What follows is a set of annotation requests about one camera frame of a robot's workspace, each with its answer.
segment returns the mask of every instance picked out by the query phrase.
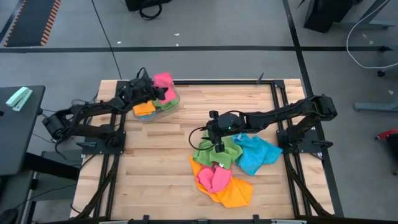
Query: teal towel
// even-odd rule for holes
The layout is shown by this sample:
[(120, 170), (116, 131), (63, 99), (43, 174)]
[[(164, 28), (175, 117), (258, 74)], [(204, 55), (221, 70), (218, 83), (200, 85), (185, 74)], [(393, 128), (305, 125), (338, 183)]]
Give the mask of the teal towel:
[(258, 136), (250, 139), (247, 134), (237, 134), (231, 138), (243, 149), (243, 155), (236, 163), (249, 175), (254, 175), (263, 164), (273, 164), (282, 153), (282, 149), (269, 144)]

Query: wooden table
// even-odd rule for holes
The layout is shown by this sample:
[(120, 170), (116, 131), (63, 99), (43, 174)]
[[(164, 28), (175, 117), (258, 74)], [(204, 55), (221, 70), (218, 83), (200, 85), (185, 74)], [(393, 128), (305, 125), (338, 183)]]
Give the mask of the wooden table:
[[(300, 80), (284, 81), (289, 103), (304, 98)], [(110, 100), (115, 94), (116, 82), (103, 80), (97, 100)], [(188, 135), (209, 120), (209, 110), (218, 110), (220, 114), (228, 110), (273, 110), (270, 86), (179, 85), (177, 91), (181, 97), (180, 109), (168, 117), (141, 124), (132, 113), (127, 115), (126, 148), (119, 162), (111, 218), (142, 219), (143, 215), (150, 215), (151, 220), (252, 219), (253, 214), (259, 214), (260, 218), (293, 218), (283, 156), (273, 165), (262, 166), (254, 177), (233, 167), (234, 177), (254, 186), (250, 206), (241, 208), (224, 208), (201, 193), (195, 185), (188, 161), (189, 155), (193, 154)], [(295, 118), (293, 122), (297, 123), (300, 119)], [(109, 120), (109, 114), (97, 116), (93, 118), (92, 125), (99, 126), (109, 123)], [(277, 125), (272, 124), (257, 135), (277, 145), (276, 130)], [(193, 135), (194, 144), (199, 143), (201, 134), (197, 132)], [(301, 154), (301, 160), (309, 190), (327, 211), (333, 213), (321, 160), (309, 154)], [(102, 161), (103, 156), (97, 155), (81, 171), (73, 202), (75, 209), (82, 210), (95, 193)], [(297, 186), (296, 191), (300, 211), (304, 214)], [(104, 215), (107, 194), (104, 193), (100, 215)]]

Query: light blue item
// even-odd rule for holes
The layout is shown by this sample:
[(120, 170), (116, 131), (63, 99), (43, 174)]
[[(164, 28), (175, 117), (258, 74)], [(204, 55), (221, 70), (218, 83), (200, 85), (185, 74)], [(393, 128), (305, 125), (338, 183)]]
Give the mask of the light blue item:
[(153, 120), (153, 116), (155, 116), (157, 113), (156, 111), (152, 112), (151, 114), (144, 115), (144, 116), (136, 116), (137, 119), (143, 122), (150, 122)]
[(263, 164), (273, 164), (276, 162), (282, 153), (282, 149), (269, 144), (258, 136), (250, 139), (247, 134), (237, 134), (232, 136), (231, 139), (243, 149), (242, 156), (236, 160), (237, 165), (251, 176)]
[(32, 94), (32, 90), (21, 87), (6, 102), (7, 106), (12, 106), (12, 110), (20, 111)]

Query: clear plastic container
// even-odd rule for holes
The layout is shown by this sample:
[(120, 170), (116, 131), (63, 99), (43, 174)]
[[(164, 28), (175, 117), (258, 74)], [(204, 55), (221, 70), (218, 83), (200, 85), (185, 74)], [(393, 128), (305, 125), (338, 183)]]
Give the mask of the clear plastic container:
[(147, 124), (151, 123), (159, 118), (163, 118), (165, 116), (168, 116), (172, 113), (175, 113), (178, 111), (179, 104), (180, 104), (180, 96), (178, 95), (174, 84), (172, 85), (173, 91), (177, 95), (176, 99), (170, 100), (168, 103), (160, 103), (159, 100), (153, 101), (153, 105), (155, 106), (155, 111), (150, 114), (150, 115), (144, 115), (144, 116), (138, 116), (135, 114), (134, 110), (132, 110), (132, 114), (135, 118), (137, 118), (141, 123)]

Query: pink cloth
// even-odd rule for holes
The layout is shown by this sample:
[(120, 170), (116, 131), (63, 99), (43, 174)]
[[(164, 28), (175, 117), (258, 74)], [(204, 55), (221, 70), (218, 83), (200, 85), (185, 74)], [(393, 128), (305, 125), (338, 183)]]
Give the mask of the pink cloth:
[(163, 105), (177, 99), (177, 94), (173, 88), (173, 78), (169, 72), (154, 75), (154, 86), (159, 88), (169, 88), (164, 94), (165, 100), (159, 100), (160, 104)]
[(227, 170), (220, 166), (202, 167), (203, 169), (198, 173), (197, 179), (209, 193), (220, 192), (228, 186), (232, 177), (232, 169)]

